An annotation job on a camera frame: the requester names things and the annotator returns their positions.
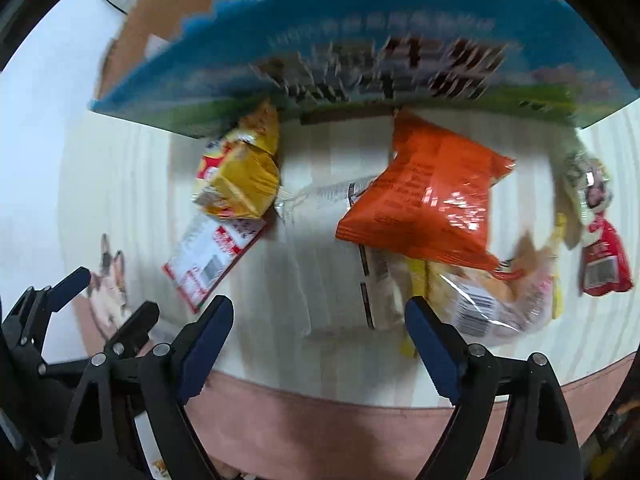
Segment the striped cat table mat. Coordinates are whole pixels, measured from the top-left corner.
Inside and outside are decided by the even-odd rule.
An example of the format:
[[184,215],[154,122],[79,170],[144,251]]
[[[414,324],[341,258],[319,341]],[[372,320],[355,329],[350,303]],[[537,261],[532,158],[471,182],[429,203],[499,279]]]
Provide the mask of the striped cat table mat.
[[[162,270],[196,215],[195,168],[205,142],[90,113],[98,59],[66,63],[17,55],[1,73],[1,296],[9,307],[28,285],[54,284],[86,266],[100,271],[100,238],[125,258],[125,292],[80,296],[54,314],[44,355],[50,362],[102,349],[114,321],[96,320],[125,304],[156,301],[160,320],[196,318]],[[426,120],[515,158],[515,170],[491,190],[490,251],[511,258],[521,236],[535,247],[550,236],[555,209],[551,151],[573,131],[543,122],[446,110]],[[285,196],[377,176],[390,158],[392,118],[282,127]],[[578,132],[612,172],[608,220],[620,232],[639,278],[639,102]],[[401,354],[403,330],[339,327],[308,321],[322,304],[312,292],[342,292],[360,263],[358,249],[334,240],[338,212],[314,226],[305,196],[285,206],[219,283],[234,303],[232,332],[189,415],[209,454],[277,479],[413,479],[452,411],[419,359]],[[491,349],[526,358],[544,352],[567,385],[579,440],[597,425],[639,344],[639,284],[590,299],[578,292],[580,248],[567,222],[559,267],[565,312],[540,332]]]

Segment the red white snack packet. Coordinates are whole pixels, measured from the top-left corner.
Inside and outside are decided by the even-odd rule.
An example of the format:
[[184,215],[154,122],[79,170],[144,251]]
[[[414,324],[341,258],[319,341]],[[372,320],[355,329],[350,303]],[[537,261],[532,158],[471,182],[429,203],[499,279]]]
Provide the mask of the red white snack packet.
[[264,219],[221,220],[198,212],[163,271],[193,312],[262,234]]

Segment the yellow cracker packet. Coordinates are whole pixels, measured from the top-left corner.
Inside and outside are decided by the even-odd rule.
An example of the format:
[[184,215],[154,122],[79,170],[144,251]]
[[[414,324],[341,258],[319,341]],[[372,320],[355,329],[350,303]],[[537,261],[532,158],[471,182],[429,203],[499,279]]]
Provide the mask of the yellow cracker packet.
[[515,257],[495,273],[409,259],[412,293],[467,342],[500,346],[537,333],[564,312],[558,260],[565,227],[557,214],[539,248],[525,233]]

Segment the small red snack packet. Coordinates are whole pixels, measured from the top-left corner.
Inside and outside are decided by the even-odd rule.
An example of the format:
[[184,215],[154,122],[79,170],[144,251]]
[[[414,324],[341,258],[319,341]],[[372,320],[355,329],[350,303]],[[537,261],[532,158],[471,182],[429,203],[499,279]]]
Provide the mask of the small red snack packet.
[[628,292],[634,287],[623,241],[600,212],[594,216],[582,242],[580,288],[593,297]]

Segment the white beige snack pack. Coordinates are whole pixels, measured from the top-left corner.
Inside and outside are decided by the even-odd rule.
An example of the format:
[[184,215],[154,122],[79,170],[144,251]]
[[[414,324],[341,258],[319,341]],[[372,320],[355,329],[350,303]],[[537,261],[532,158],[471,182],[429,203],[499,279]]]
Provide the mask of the white beige snack pack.
[[297,192],[281,188],[274,202],[302,293],[306,337],[380,332],[402,321],[411,292],[404,258],[335,237],[338,222],[373,180],[311,185]]

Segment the yellow triangular snack bag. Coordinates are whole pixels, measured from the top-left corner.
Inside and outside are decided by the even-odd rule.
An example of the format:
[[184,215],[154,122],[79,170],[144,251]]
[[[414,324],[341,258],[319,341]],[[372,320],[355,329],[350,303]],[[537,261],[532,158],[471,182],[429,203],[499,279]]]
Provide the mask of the yellow triangular snack bag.
[[280,186],[279,141],[278,112],[270,101],[262,101],[235,128],[207,145],[192,202],[216,218],[262,218]]

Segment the cream green candy packet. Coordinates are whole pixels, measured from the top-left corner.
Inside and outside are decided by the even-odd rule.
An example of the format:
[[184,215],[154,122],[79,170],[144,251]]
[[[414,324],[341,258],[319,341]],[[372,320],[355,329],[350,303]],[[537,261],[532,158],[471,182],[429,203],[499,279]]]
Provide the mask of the cream green candy packet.
[[556,182],[568,201],[570,242],[589,246],[602,234],[602,218],[613,201],[611,176],[576,132],[556,141],[551,162]]

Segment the orange snack bag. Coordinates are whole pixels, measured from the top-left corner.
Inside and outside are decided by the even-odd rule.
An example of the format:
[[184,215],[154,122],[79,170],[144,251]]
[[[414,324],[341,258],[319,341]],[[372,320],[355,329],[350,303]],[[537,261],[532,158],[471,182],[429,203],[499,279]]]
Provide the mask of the orange snack bag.
[[395,157],[337,223],[344,242],[492,272],[490,189],[515,160],[402,110]]

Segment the blue cardboard box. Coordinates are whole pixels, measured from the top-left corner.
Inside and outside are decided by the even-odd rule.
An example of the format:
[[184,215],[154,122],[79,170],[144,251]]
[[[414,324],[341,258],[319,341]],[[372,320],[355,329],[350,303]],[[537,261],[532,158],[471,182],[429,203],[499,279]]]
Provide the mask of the blue cardboard box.
[[630,0],[138,0],[92,109],[200,138],[284,117],[453,107],[587,127],[639,95]]

